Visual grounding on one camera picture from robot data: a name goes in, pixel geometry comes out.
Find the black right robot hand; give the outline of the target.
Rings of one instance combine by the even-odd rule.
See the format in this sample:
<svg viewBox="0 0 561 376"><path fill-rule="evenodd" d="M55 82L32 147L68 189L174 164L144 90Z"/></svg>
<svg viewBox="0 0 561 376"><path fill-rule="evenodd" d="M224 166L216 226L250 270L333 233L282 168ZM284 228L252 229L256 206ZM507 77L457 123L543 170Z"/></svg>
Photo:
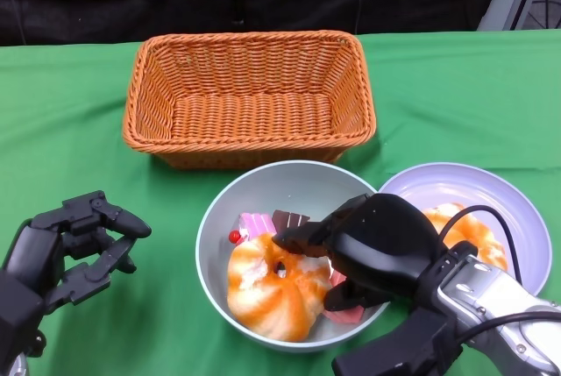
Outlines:
<svg viewBox="0 0 561 376"><path fill-rule="evenodd" d="M345 280L325 295L330 312L412 298L419 279L447 252L430 220L398 195L356 196L320 222L273 236L293 254L326 257Z"/></svg>

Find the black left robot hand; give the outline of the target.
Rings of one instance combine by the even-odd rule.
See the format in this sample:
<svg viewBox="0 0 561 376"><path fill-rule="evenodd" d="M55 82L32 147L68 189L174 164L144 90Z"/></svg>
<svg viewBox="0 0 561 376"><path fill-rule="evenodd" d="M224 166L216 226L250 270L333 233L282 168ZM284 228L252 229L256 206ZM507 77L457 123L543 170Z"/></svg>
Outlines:
<svg viewBox="0 0 561 376"><path fill-rule="evenodd" d="M3 270L41 297L50 315L109 287L113 271L134 273L129 252L151 233L147 223L99 190L23 222Z"/></svg>

